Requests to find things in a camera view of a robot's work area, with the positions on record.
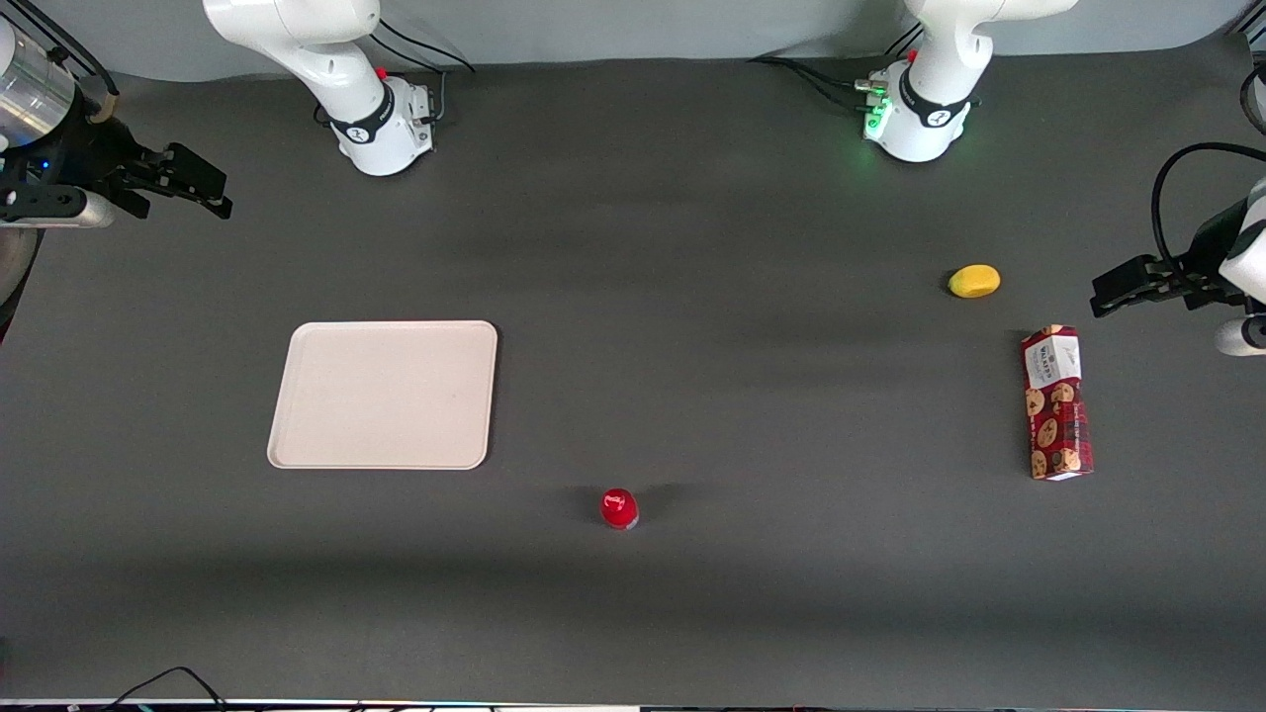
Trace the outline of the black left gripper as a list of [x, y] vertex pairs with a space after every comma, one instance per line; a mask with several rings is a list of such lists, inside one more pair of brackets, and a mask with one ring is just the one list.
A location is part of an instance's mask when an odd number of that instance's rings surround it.
[[1138, 255], [1091, 280], [1090, 310], [1094, 318], [1134, 304], [1171, 302], [1182, 296], [1186, 310], [1212, 304], [1251, 310], [1251, 298], [1220, 274], [1222, 264], [1243, 253], [1251, 237], [1243, 237], [1247, 198], [1204, 222], [1189, 250], [1179, 257], [1180, 267], [1195, 288], [1182, 288], [1167, 264], [1152, 255]]

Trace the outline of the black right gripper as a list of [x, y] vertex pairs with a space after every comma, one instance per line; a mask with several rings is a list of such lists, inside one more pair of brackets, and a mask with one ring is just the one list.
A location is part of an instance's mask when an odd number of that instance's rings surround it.
[[3, 153], [3, 189], [20, 182], [68, 185], [96, 193], [137, 220], [149, 215], [149, 199], [133, 190], [190, 200], [229, 220], [233, 201], [227, 198], [227, 175], [186, 144], [146, 149], [118, 119], [95, 125], [72, 114], [27, 147]]

